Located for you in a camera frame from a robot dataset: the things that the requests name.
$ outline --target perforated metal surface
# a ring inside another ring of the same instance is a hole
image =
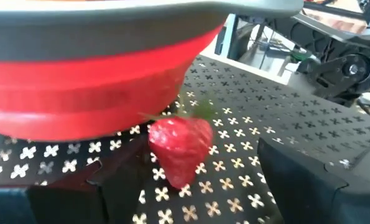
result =
[[[263,223],[264,207],[274,200],[255,150],[261,136],[344,168],[370,146],[369,116],[206,57],[194,61],[182,93],[186,110],[208,98],[218,111],[211,156],[199,165],[196,181],[178,192],[152,156],[153,178],[139,197],[134,223]],[[146,131],[143,125],[65,143],[0,135],[0,184],[51,183]]]

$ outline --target collapsible bowl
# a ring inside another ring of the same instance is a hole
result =
[[[303,0],[0,1],[0,133],[102,136],[177,97],[229,13],[289,17]]]

